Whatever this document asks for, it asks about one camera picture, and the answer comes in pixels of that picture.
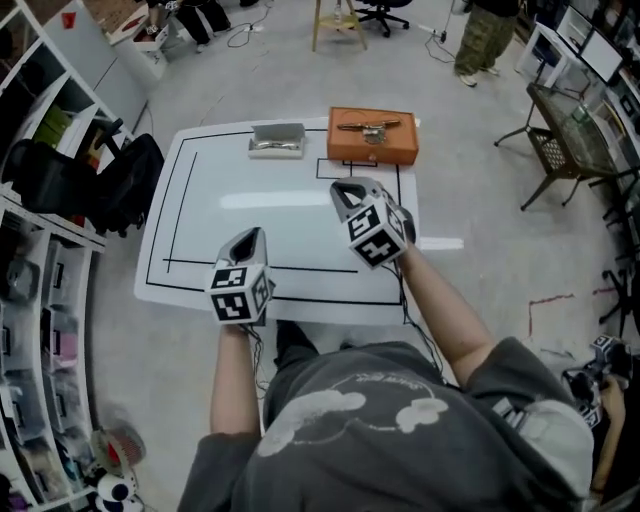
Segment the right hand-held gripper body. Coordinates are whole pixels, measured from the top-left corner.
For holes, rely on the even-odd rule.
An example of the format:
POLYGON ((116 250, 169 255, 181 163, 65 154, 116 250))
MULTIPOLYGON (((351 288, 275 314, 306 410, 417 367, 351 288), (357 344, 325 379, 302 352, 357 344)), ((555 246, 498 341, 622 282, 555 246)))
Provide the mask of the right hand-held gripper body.
POLYGON ((393 262, 416 241, 412 214, 384 189, 367 195, 343 224, 349 249, 372 270, 393 262))

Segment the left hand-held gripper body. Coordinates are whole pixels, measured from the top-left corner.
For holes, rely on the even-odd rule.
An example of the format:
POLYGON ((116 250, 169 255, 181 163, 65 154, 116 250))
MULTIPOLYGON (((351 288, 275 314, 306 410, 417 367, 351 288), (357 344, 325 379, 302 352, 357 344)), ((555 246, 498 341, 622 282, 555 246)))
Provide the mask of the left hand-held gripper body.
POLYGON ((232 264, 219 259, 205 279, 205 294, 220 325, 259 324, 275 284, 263 263, 232 264))

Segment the person's right forearm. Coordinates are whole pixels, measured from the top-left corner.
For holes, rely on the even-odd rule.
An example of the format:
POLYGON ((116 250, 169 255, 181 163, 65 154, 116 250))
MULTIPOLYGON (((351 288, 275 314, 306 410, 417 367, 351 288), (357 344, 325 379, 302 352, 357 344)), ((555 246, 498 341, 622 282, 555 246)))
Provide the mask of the person's right forearm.
POLYGON ((458 290, 410 243, 397 259, 414 301, 458 384, 465 388, 496 341, 458 290))

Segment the another person's forearm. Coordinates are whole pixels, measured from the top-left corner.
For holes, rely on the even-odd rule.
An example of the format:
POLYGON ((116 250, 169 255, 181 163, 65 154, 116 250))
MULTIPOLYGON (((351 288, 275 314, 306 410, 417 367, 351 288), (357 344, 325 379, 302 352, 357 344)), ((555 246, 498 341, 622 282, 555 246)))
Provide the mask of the another person's forearm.
POLYGON ((601 402, 609 419, 598 464, 591 484, 591 494, 599 501, 603 499, 606 484, 614 463, 618 443, 626 419, 623 391, 618 381, 611 375, 605 379, 606 386, 601 392, 601 402))

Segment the person's left forearm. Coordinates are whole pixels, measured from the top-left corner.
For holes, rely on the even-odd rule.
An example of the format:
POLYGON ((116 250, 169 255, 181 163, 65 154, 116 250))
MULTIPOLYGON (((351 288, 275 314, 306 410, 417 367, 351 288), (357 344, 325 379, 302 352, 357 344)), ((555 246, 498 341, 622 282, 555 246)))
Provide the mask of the person's left forearm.
POLYGON ((223 325, 210 405, 214 434, 261 436, 261 423, 249 336, 237 325, 223 325))

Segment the orange box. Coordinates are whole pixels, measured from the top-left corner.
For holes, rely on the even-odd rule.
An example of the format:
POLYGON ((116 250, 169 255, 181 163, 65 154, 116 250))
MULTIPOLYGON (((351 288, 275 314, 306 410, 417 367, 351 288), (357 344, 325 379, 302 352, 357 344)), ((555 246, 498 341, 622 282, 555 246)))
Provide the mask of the orange box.
POLYGON ((328 118, 327 156, 330 160, 371 162, 412 166, 419 152, 415 115, 411 112, 356 107, 331 107, 328 118), (400 120, 401 125, 388 128, 386 141, 379 145, 365 142, 361 132, 342 131, 342 123, 370 123, 400 120))

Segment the person's black trousers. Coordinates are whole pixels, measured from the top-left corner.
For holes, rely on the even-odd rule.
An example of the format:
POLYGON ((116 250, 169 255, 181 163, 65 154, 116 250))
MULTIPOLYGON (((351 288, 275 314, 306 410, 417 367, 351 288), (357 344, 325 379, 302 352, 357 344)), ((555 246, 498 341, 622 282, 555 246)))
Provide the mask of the person's black trousers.
POLYGON ((342 364, 358 354, 358 348, 350 344, 341 346, 338 351, 321 354, 297 323, 277 321, 275 377, 318 372, 321 368, 342 364))

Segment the black office chair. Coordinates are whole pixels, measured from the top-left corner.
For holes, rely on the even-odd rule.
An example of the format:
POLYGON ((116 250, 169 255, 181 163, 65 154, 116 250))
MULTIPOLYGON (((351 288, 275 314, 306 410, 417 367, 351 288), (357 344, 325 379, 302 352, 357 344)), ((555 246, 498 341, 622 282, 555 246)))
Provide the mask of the black office chair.
POLYGON ((394 9, 401 9, 410 5, 413 0, 358 0, 366 5, 366 8, 356 9, 357 20, 360 23, 376 21, 382 30, 382 36, 388 39, 391 36, 391 28, 388 21, 397 22, 403 30, 410 28, 408 20, 398 18, 391 14, 394 9))
POLYGON ((122 120, 114 121, 94 143, 96 149, 107 146, 113 155, 101 172, 43 142, 23 139, 9 152, 0 182, 11 184, 31 212, 82 216, 99 234, 124 237, 129 226, 145 223, 164 157, 148 133, 118 147, 114 134, 122 125, 122 120))
POLYGON ((621 224, 624 241, 622 253, 615 259, 619 264, 616 271, 605 269, 601 277, 609 282, 617 295, 617 302, 610 311, 598 320, 604 325, 612 316, 619 315, 617 337, 624 337, 626 320, 633 318, 640 334, 640 195, 633 200, 630 208, 611 222, 621 224))

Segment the person's grey t-shirt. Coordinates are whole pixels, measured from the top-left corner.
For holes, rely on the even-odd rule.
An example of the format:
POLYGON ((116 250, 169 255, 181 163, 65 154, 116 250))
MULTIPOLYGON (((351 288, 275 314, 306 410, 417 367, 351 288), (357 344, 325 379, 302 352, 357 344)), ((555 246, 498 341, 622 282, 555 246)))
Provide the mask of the person's grey t-shirt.
POLYGON ((296 361, 265 423, 199 442, 178 512, 580 512, 589 493, 591 430, 513 338, 463 388, 400 342, 296 361))

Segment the small white cabinet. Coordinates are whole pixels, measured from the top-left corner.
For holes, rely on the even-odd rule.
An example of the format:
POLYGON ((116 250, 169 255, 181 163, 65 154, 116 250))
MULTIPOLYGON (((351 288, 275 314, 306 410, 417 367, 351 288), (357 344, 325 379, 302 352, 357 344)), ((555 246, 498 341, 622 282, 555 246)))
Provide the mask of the small white cabinet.
POLYGON ((149 35, 149 11, 145 0, 128 18, 107 35, 110 45, 132 75, 147 89, 153 89, 163 77, 168 60, 163 46, 169 37, 169 22, 159 17, 159 29, 149 35))

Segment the glass-top metal table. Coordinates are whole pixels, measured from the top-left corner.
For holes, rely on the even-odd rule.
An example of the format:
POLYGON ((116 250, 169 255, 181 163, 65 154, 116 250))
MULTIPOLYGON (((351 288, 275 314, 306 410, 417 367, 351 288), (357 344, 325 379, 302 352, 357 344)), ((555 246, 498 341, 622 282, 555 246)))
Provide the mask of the glass-top metal table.
POLYGON ((555 87, 531 82, 526 87, 531 107, 524 125, 494 142, 496 147, 524 134, 544 170, 544 179, 521 206, 526 211, 559 180, 612 184, 632 175, 640 178, 640 165, 620 171, 615 165, 603 130, 579 99, 555 87))

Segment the yellow-green boxes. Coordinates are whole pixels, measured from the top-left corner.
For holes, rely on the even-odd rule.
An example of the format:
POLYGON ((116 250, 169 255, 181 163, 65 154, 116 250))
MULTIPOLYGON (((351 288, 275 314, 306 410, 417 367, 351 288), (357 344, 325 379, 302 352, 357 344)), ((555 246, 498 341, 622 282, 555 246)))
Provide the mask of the yellow-green boxes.
POLYGON ((71 123, 72 117, 57 104, 53 104, 38 125, 33 140, 56 149, 71 123))

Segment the white desk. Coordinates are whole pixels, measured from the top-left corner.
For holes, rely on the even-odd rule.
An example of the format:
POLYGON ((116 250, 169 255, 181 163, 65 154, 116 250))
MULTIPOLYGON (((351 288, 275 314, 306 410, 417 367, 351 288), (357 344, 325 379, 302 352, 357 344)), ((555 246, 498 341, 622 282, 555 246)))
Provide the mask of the white desk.
POLYGON ((533 33, 516 63, 515 71, 522 73, 530 67, 534 77, 541 80, 545 86, 551 87, 558 84, 570 71, 578 70, 585 75, 587 86, 603 84, 618 97, 618 103, 626 116, 638 117, 640 116, 640 47, 630 43, 621 48, 610 38, 608 39, 623 56, 623 64, 609 84, 603 83, 579 58, 579 54, 574 53, 560 39, 556 28, 552 29, 541 22, 535 23, 533 33))

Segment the narrow white shelving unit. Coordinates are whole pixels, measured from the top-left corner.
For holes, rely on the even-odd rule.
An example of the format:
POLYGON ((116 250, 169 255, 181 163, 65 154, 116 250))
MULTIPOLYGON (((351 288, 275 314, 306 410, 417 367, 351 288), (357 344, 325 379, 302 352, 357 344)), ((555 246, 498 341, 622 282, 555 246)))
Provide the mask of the narrow white shelving unit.
MULTIPOLYGON (((17 142, 33 138, 53 104, 72 117, 56 148, 70 157, 81 156, 98 131, 120 119, 107 112, 44 31, 54 10, 64 4, 0 0, 0 168, 17 142)), ((123 123, 114 139, 124 148, 132 142, 133 131, 123 123)))

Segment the black monitor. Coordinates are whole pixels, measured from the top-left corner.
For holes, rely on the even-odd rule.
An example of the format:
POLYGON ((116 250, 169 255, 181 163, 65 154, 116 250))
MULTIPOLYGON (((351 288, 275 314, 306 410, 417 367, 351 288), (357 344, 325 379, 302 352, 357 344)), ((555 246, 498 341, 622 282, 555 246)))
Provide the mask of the black monitor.
POLYGON ((609 84, 623 64, 623 56, 597 28, 592 27, 581 46, 579 58, 605 84, 609 84))
POLYGON ((591 21, 569 5, 556 28, 556 33, 574 53, 579 54, 591 29, 591 21))

